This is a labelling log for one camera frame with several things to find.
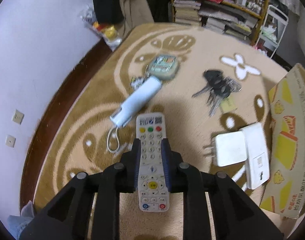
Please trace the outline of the cardboard box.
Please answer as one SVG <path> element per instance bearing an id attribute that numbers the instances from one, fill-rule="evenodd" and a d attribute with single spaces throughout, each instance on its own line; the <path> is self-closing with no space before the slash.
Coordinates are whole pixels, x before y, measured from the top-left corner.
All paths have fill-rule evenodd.
<path id="1" fill-rule="evenodd" d="M 268 98 L 272 151 L 260 207 L 297 219 L 305 204 L 305 69 L 296 64 Z"/>

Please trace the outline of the white TV remote control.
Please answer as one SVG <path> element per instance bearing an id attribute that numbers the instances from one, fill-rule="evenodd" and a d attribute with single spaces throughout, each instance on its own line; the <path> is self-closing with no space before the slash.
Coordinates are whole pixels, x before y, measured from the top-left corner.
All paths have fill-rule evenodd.
<path id="1" fill-rule="evenodd" d="M 160 112 L 140 114 L 136 118 L 136 138 L 140 140 L 138 172 L 139 208 L 144 212 L 169 209 L 161 154 L 161 142 L 167 137 L 165 117 Z"/>

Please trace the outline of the bunch of keys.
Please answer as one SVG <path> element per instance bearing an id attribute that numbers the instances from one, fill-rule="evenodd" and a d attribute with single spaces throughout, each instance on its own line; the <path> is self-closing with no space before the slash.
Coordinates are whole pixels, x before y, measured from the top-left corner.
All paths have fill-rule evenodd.
<path id="1" fill-rule="evenodd" d="M 193 94 L 191 97 L 195 98 L 203 93 L 209 92 L 209 97 L 207 100 L 207 105 L 211 106 L 209 111 L 209 117 L 212 117 L 220 103 L 227 99 L 231 93 L 239 92 L 242 87 L 231 77 L 225 77 L 223 71 L 210 69 L 203 72 L 203 77 L 205 78 L 207 84 L 200 91 Z"/>

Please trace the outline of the white flat rectangular device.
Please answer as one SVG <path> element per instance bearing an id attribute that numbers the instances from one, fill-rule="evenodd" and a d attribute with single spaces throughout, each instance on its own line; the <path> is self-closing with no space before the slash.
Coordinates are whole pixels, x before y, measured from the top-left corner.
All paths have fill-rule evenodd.
<path id="1" fill-rule="evenodd" d="M 269 180 L 270 166 L 266 139 L 261 123 L 257 122 L 241 128 L 245 137 L 247 160 L 245 162 L 246 184 L 250 190 Z"/>

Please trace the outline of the white power adapter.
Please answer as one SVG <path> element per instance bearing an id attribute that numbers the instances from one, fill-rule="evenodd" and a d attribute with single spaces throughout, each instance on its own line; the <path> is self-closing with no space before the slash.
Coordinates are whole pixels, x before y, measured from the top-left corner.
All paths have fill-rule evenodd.
<path id="1" fill-rule="evenodd" d="M 246 161 L 245 136 L 241 131 L 218 134 L 203 147 L 206 156 L 212 156 L 214 165 L 225 167 Z"/>

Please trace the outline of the beige patterned carpet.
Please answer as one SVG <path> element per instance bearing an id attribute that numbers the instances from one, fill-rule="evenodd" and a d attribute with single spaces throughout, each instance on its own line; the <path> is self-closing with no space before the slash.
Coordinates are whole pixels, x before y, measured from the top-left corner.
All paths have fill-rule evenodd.
<path id="1" fill-rule="evenodd" d="M 162 81 L 161 90 L 118 131 L 119 151 L 110 153 L 106 140 L 113 126 L 110 116 L 134 92 L 134 76 L 145 81 L 146 70 L 157 55 L 172 55 L 179 70 L 171 80 Z M 209 92 L 192 98 L 207 84 L 206 70 L 223 71 L 241 84 L 209 117 Z M 286 70 L 257 50 L 234 38 L 201 27 L 150 23 L 135 27 L 92 77 L 69 112 L 48 152 L 37 186 L 34 204 L 37 214 L 79 172 L 93 175 L 120 162 L 136 139 L 136 118 L 160 112 L 170 148 L 185 163 L 208 174 L 242 171 L 241 164 L 218 168 L 203 156 L 203 147 L 218 134 L 261 123 L 266 146 L 272 144 L 271 111 L 268 91 Z M 240 188 L 246 178 L 233 180 Z M 144 212 L 139 208 L 138 181 L 134 193 L 121 193 L 119 239 L 183 239 L 183 194 L 169 192 L 169 209 Z"/>

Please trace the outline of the light blue cylindrical device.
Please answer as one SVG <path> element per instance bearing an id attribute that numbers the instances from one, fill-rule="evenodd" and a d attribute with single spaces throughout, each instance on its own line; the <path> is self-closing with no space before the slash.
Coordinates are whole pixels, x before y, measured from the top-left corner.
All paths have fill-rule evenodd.
<path id="1" fill-rule="evenodd" d="M 110 128 L 106 146 L 110 153 L 119 151 L 120 142 L 118 131 L 124 128 L 136 114 L 161 90 L 162 82 L 154 76 L 149 77 L 138 89 L 136 89 L 110 116 L 113 126 Z M 117 148 L 110 147 L 112 132 L 116 135 Z"/>

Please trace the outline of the green cartoon earbuds case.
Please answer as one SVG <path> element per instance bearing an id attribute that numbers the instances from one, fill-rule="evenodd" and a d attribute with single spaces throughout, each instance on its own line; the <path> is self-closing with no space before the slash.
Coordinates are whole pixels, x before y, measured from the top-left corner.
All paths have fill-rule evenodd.
<path id="1" fill-rule="evenodd" d="M 157 55 L 146 70 L 148 76 L 155 76 L 162 81 L 173 79 L 179 70 L 179 61 L 172 55 Z"/>

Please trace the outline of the plastic snack bag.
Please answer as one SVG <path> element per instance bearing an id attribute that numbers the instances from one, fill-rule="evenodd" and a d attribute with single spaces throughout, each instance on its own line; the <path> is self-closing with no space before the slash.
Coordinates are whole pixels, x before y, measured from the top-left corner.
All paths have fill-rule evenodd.
<path id="1" fill-rule="evenodd" d="M 92 7 L 86 5 L 80 12 L 80 18 L 84 26 L 103 39 L 110 50 L 115 51 L 123 41 L 114 25 L 97 21 Z"/>

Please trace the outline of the white metal rack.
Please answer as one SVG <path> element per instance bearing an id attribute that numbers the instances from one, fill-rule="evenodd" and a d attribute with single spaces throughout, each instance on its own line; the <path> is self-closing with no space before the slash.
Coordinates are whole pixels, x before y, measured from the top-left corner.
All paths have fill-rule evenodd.
<path id="1" fill-rule="evenodd" d="M 287 14 L 270 4 L 260 27 L 255 48 L 271 59 L 281 44 L 288 23 Z"/>

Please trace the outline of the wooden bookshelf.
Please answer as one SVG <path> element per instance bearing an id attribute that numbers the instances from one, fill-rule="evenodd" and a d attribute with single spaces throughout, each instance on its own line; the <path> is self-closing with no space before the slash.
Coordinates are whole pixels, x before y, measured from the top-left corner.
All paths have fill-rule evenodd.
<path id="1" fill-rule="evenodd" d="M 252 46 L 255 45 L 269 0 L 223 0 L 221 3 L 208 0 L 195 1 L 201 2 L 199 10 L 202 18 L 201 27 L 232 35 Z M 171 11 L 174 22 L 173 5 Z"/>

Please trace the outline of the stack of books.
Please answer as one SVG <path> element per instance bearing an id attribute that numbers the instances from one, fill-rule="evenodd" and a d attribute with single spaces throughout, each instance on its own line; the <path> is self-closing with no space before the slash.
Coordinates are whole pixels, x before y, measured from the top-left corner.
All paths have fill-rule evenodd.
<path id="1" fill-rule="evenodd" d="M 195 0 L 174 0 L 174 22 L 181 25 L 201 26 L 199 15 L 201 2 Z"/>

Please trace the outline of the cartoon dog keychain charm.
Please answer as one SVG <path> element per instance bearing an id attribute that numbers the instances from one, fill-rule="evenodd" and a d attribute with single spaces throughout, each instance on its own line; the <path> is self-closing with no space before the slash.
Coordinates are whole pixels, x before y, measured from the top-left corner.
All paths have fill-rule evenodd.
<path id="1" fill-rule="evenodd" d="M 145 82 L 145 78 L 142 76 L 134 76 L 131 79 L 131 83 L 130 86 L 132 87 L 132 89 L 135 91 L 137 90 L 143 83 Z"/>

